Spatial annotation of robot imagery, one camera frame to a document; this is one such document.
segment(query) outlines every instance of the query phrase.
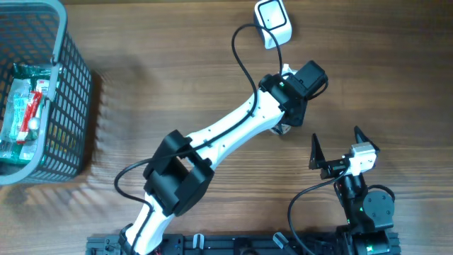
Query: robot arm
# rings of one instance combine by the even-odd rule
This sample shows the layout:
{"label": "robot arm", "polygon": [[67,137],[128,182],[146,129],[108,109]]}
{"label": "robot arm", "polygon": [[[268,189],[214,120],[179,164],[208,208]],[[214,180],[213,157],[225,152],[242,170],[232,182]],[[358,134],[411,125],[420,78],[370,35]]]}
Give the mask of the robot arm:
{"label": "robot arm", "polygon": [[187,151],[190,153],[184,158],[192,164],[193,169],[188,171],[178,157],[154,161],[146,167],[145,200],[153,206],[153,212],[148,222],[144,222],[149,212],[148,206],[144,205],[135,223],[122,231],[120,243],[127,253],[130,252],[143,224],[145,225],[134,251],[136,254],[148,254],[157,248],[170,221],[185,213],[201,199],[214,170],[243,143],[274,127],[302,125],[308,98],[327,82],[327,76],[313,61],[308,62],[298,72],[293,72],[285,65],[283,73],[286,79],[279,74],[265,76],[260,82],[253,115],[238,128],[208,146],[193,150],[239,122],[250,111],[254,95],[236,110],[203,130],[193,132],[187,137],[175,130],[164,138],[153,157]]}

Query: wood surface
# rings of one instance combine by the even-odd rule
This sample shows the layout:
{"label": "wood surface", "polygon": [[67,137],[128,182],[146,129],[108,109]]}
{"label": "wood surface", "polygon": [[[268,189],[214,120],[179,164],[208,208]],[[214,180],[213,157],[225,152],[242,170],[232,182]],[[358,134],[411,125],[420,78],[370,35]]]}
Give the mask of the wood surface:
{"label": "wood surface", "polygon": [[[67,6],[69,31],[93,69],[96,92],[86,170],[74,181],[0,189],[0,254],[84,254],[86,238],[116,233],[142,205],[118,195],[115,175],[151,157],[174,129],[204,128],[252,93],[231,53],[231,36],[253,20],[253,1]],[[288,230],[316,132],[328,159],[346,153],[359,125],[381,147],[367,184],[396,193],[404,254],[453,254],[453,6],[448,1],[288,1],[293,36],[282,46],[293,69],[319,63],[330,86],[309,103],[304,125],[264,132],[216,170],[204,198],[169,233]],[[277,72],[275,50],[256,30],[237,49],[255,81]],[[121,186],[143,196],[142,169]],[[325,187],[293,211],[298,230],[346,222]]]}

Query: basket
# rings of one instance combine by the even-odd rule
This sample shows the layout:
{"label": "basket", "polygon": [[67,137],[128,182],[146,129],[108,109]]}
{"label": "basket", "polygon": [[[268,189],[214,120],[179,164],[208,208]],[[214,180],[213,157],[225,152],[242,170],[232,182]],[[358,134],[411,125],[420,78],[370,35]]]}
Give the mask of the basket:
{"label": "basket", "polygon": [[38,148],[25,166],[0,163],[0,185],[67,181],[82,168],[93,90],[91,73],[67,32],[57,0],[0,2],[1,117],[13,81],[13,63],[52,69],[42,110]]}

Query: wooden tabletop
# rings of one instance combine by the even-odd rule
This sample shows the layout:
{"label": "wooden tabletop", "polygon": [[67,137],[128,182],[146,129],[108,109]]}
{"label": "wooden tabletop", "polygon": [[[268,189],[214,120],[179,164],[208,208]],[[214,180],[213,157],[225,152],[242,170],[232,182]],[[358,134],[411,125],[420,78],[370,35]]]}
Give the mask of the wooden tabletop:
{"label": "wooden tabletop", "polygon": [[[315,60],[330,86],[310,101],[302,127],[263,132],[225,159],[204,198],[167,232],[288,230],[291,198],[321,181],[307,167],[311,134],[337,159],[359,125],[382,150],[365,179],[396,193],[403,253],[453,254],[453,8],[442,2],[286,1],[293,35],[284,63]],[[69,183],[1,187],[0,254],[83,254],[87,237],[133,222],[142,205],[115,192],[115,175],[151,157],[170,131],[207,127],[252,94],[231,36],[253,20],[253,6],[67,6],[69,31],[96,76],[92,158]],[[236,42],[255,81],[278,71],[276,51],[255,29]],[[142,169],[121,181],[125,191],[144,195]],[[307,231],[346,223],[331,186],[303,196],[293,218]]]}

